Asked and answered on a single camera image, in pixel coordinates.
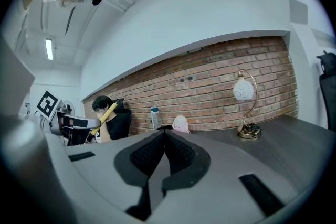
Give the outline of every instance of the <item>desk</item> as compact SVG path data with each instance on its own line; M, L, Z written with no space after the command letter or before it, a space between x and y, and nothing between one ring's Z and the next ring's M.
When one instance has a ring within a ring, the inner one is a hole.
M280 173L298 192L321 175L334 148L336 133L283 115L262 122L258 140L237 136L237 129L193 131L201 137L236 146Z

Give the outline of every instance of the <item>ceiling light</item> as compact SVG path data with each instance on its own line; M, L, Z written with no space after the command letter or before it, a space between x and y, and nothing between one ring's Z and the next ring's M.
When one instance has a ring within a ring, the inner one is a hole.
M48 54L48 59L53 61L53 53L52 53L52 45L51 45L51 39L46 39L46 48L47 48L47 54Z

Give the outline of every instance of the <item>ceiling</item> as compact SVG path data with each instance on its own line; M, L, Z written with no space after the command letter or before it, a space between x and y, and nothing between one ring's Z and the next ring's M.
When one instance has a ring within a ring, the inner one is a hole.
M56 7L55 1L33 0L28 12L28 38L18 54L23 61L34 62L36 66L81 67L103 33L111 29L136 1L103 0L98 6L88 1ZM46 38L52 39L54 61L48 61Z

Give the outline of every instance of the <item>gold lamp base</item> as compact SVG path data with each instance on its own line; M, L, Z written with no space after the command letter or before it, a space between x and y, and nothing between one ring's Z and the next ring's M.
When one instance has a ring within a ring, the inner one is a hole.
M244 124L238 136L245 139L258 139L261 136L261 128L254 123Z

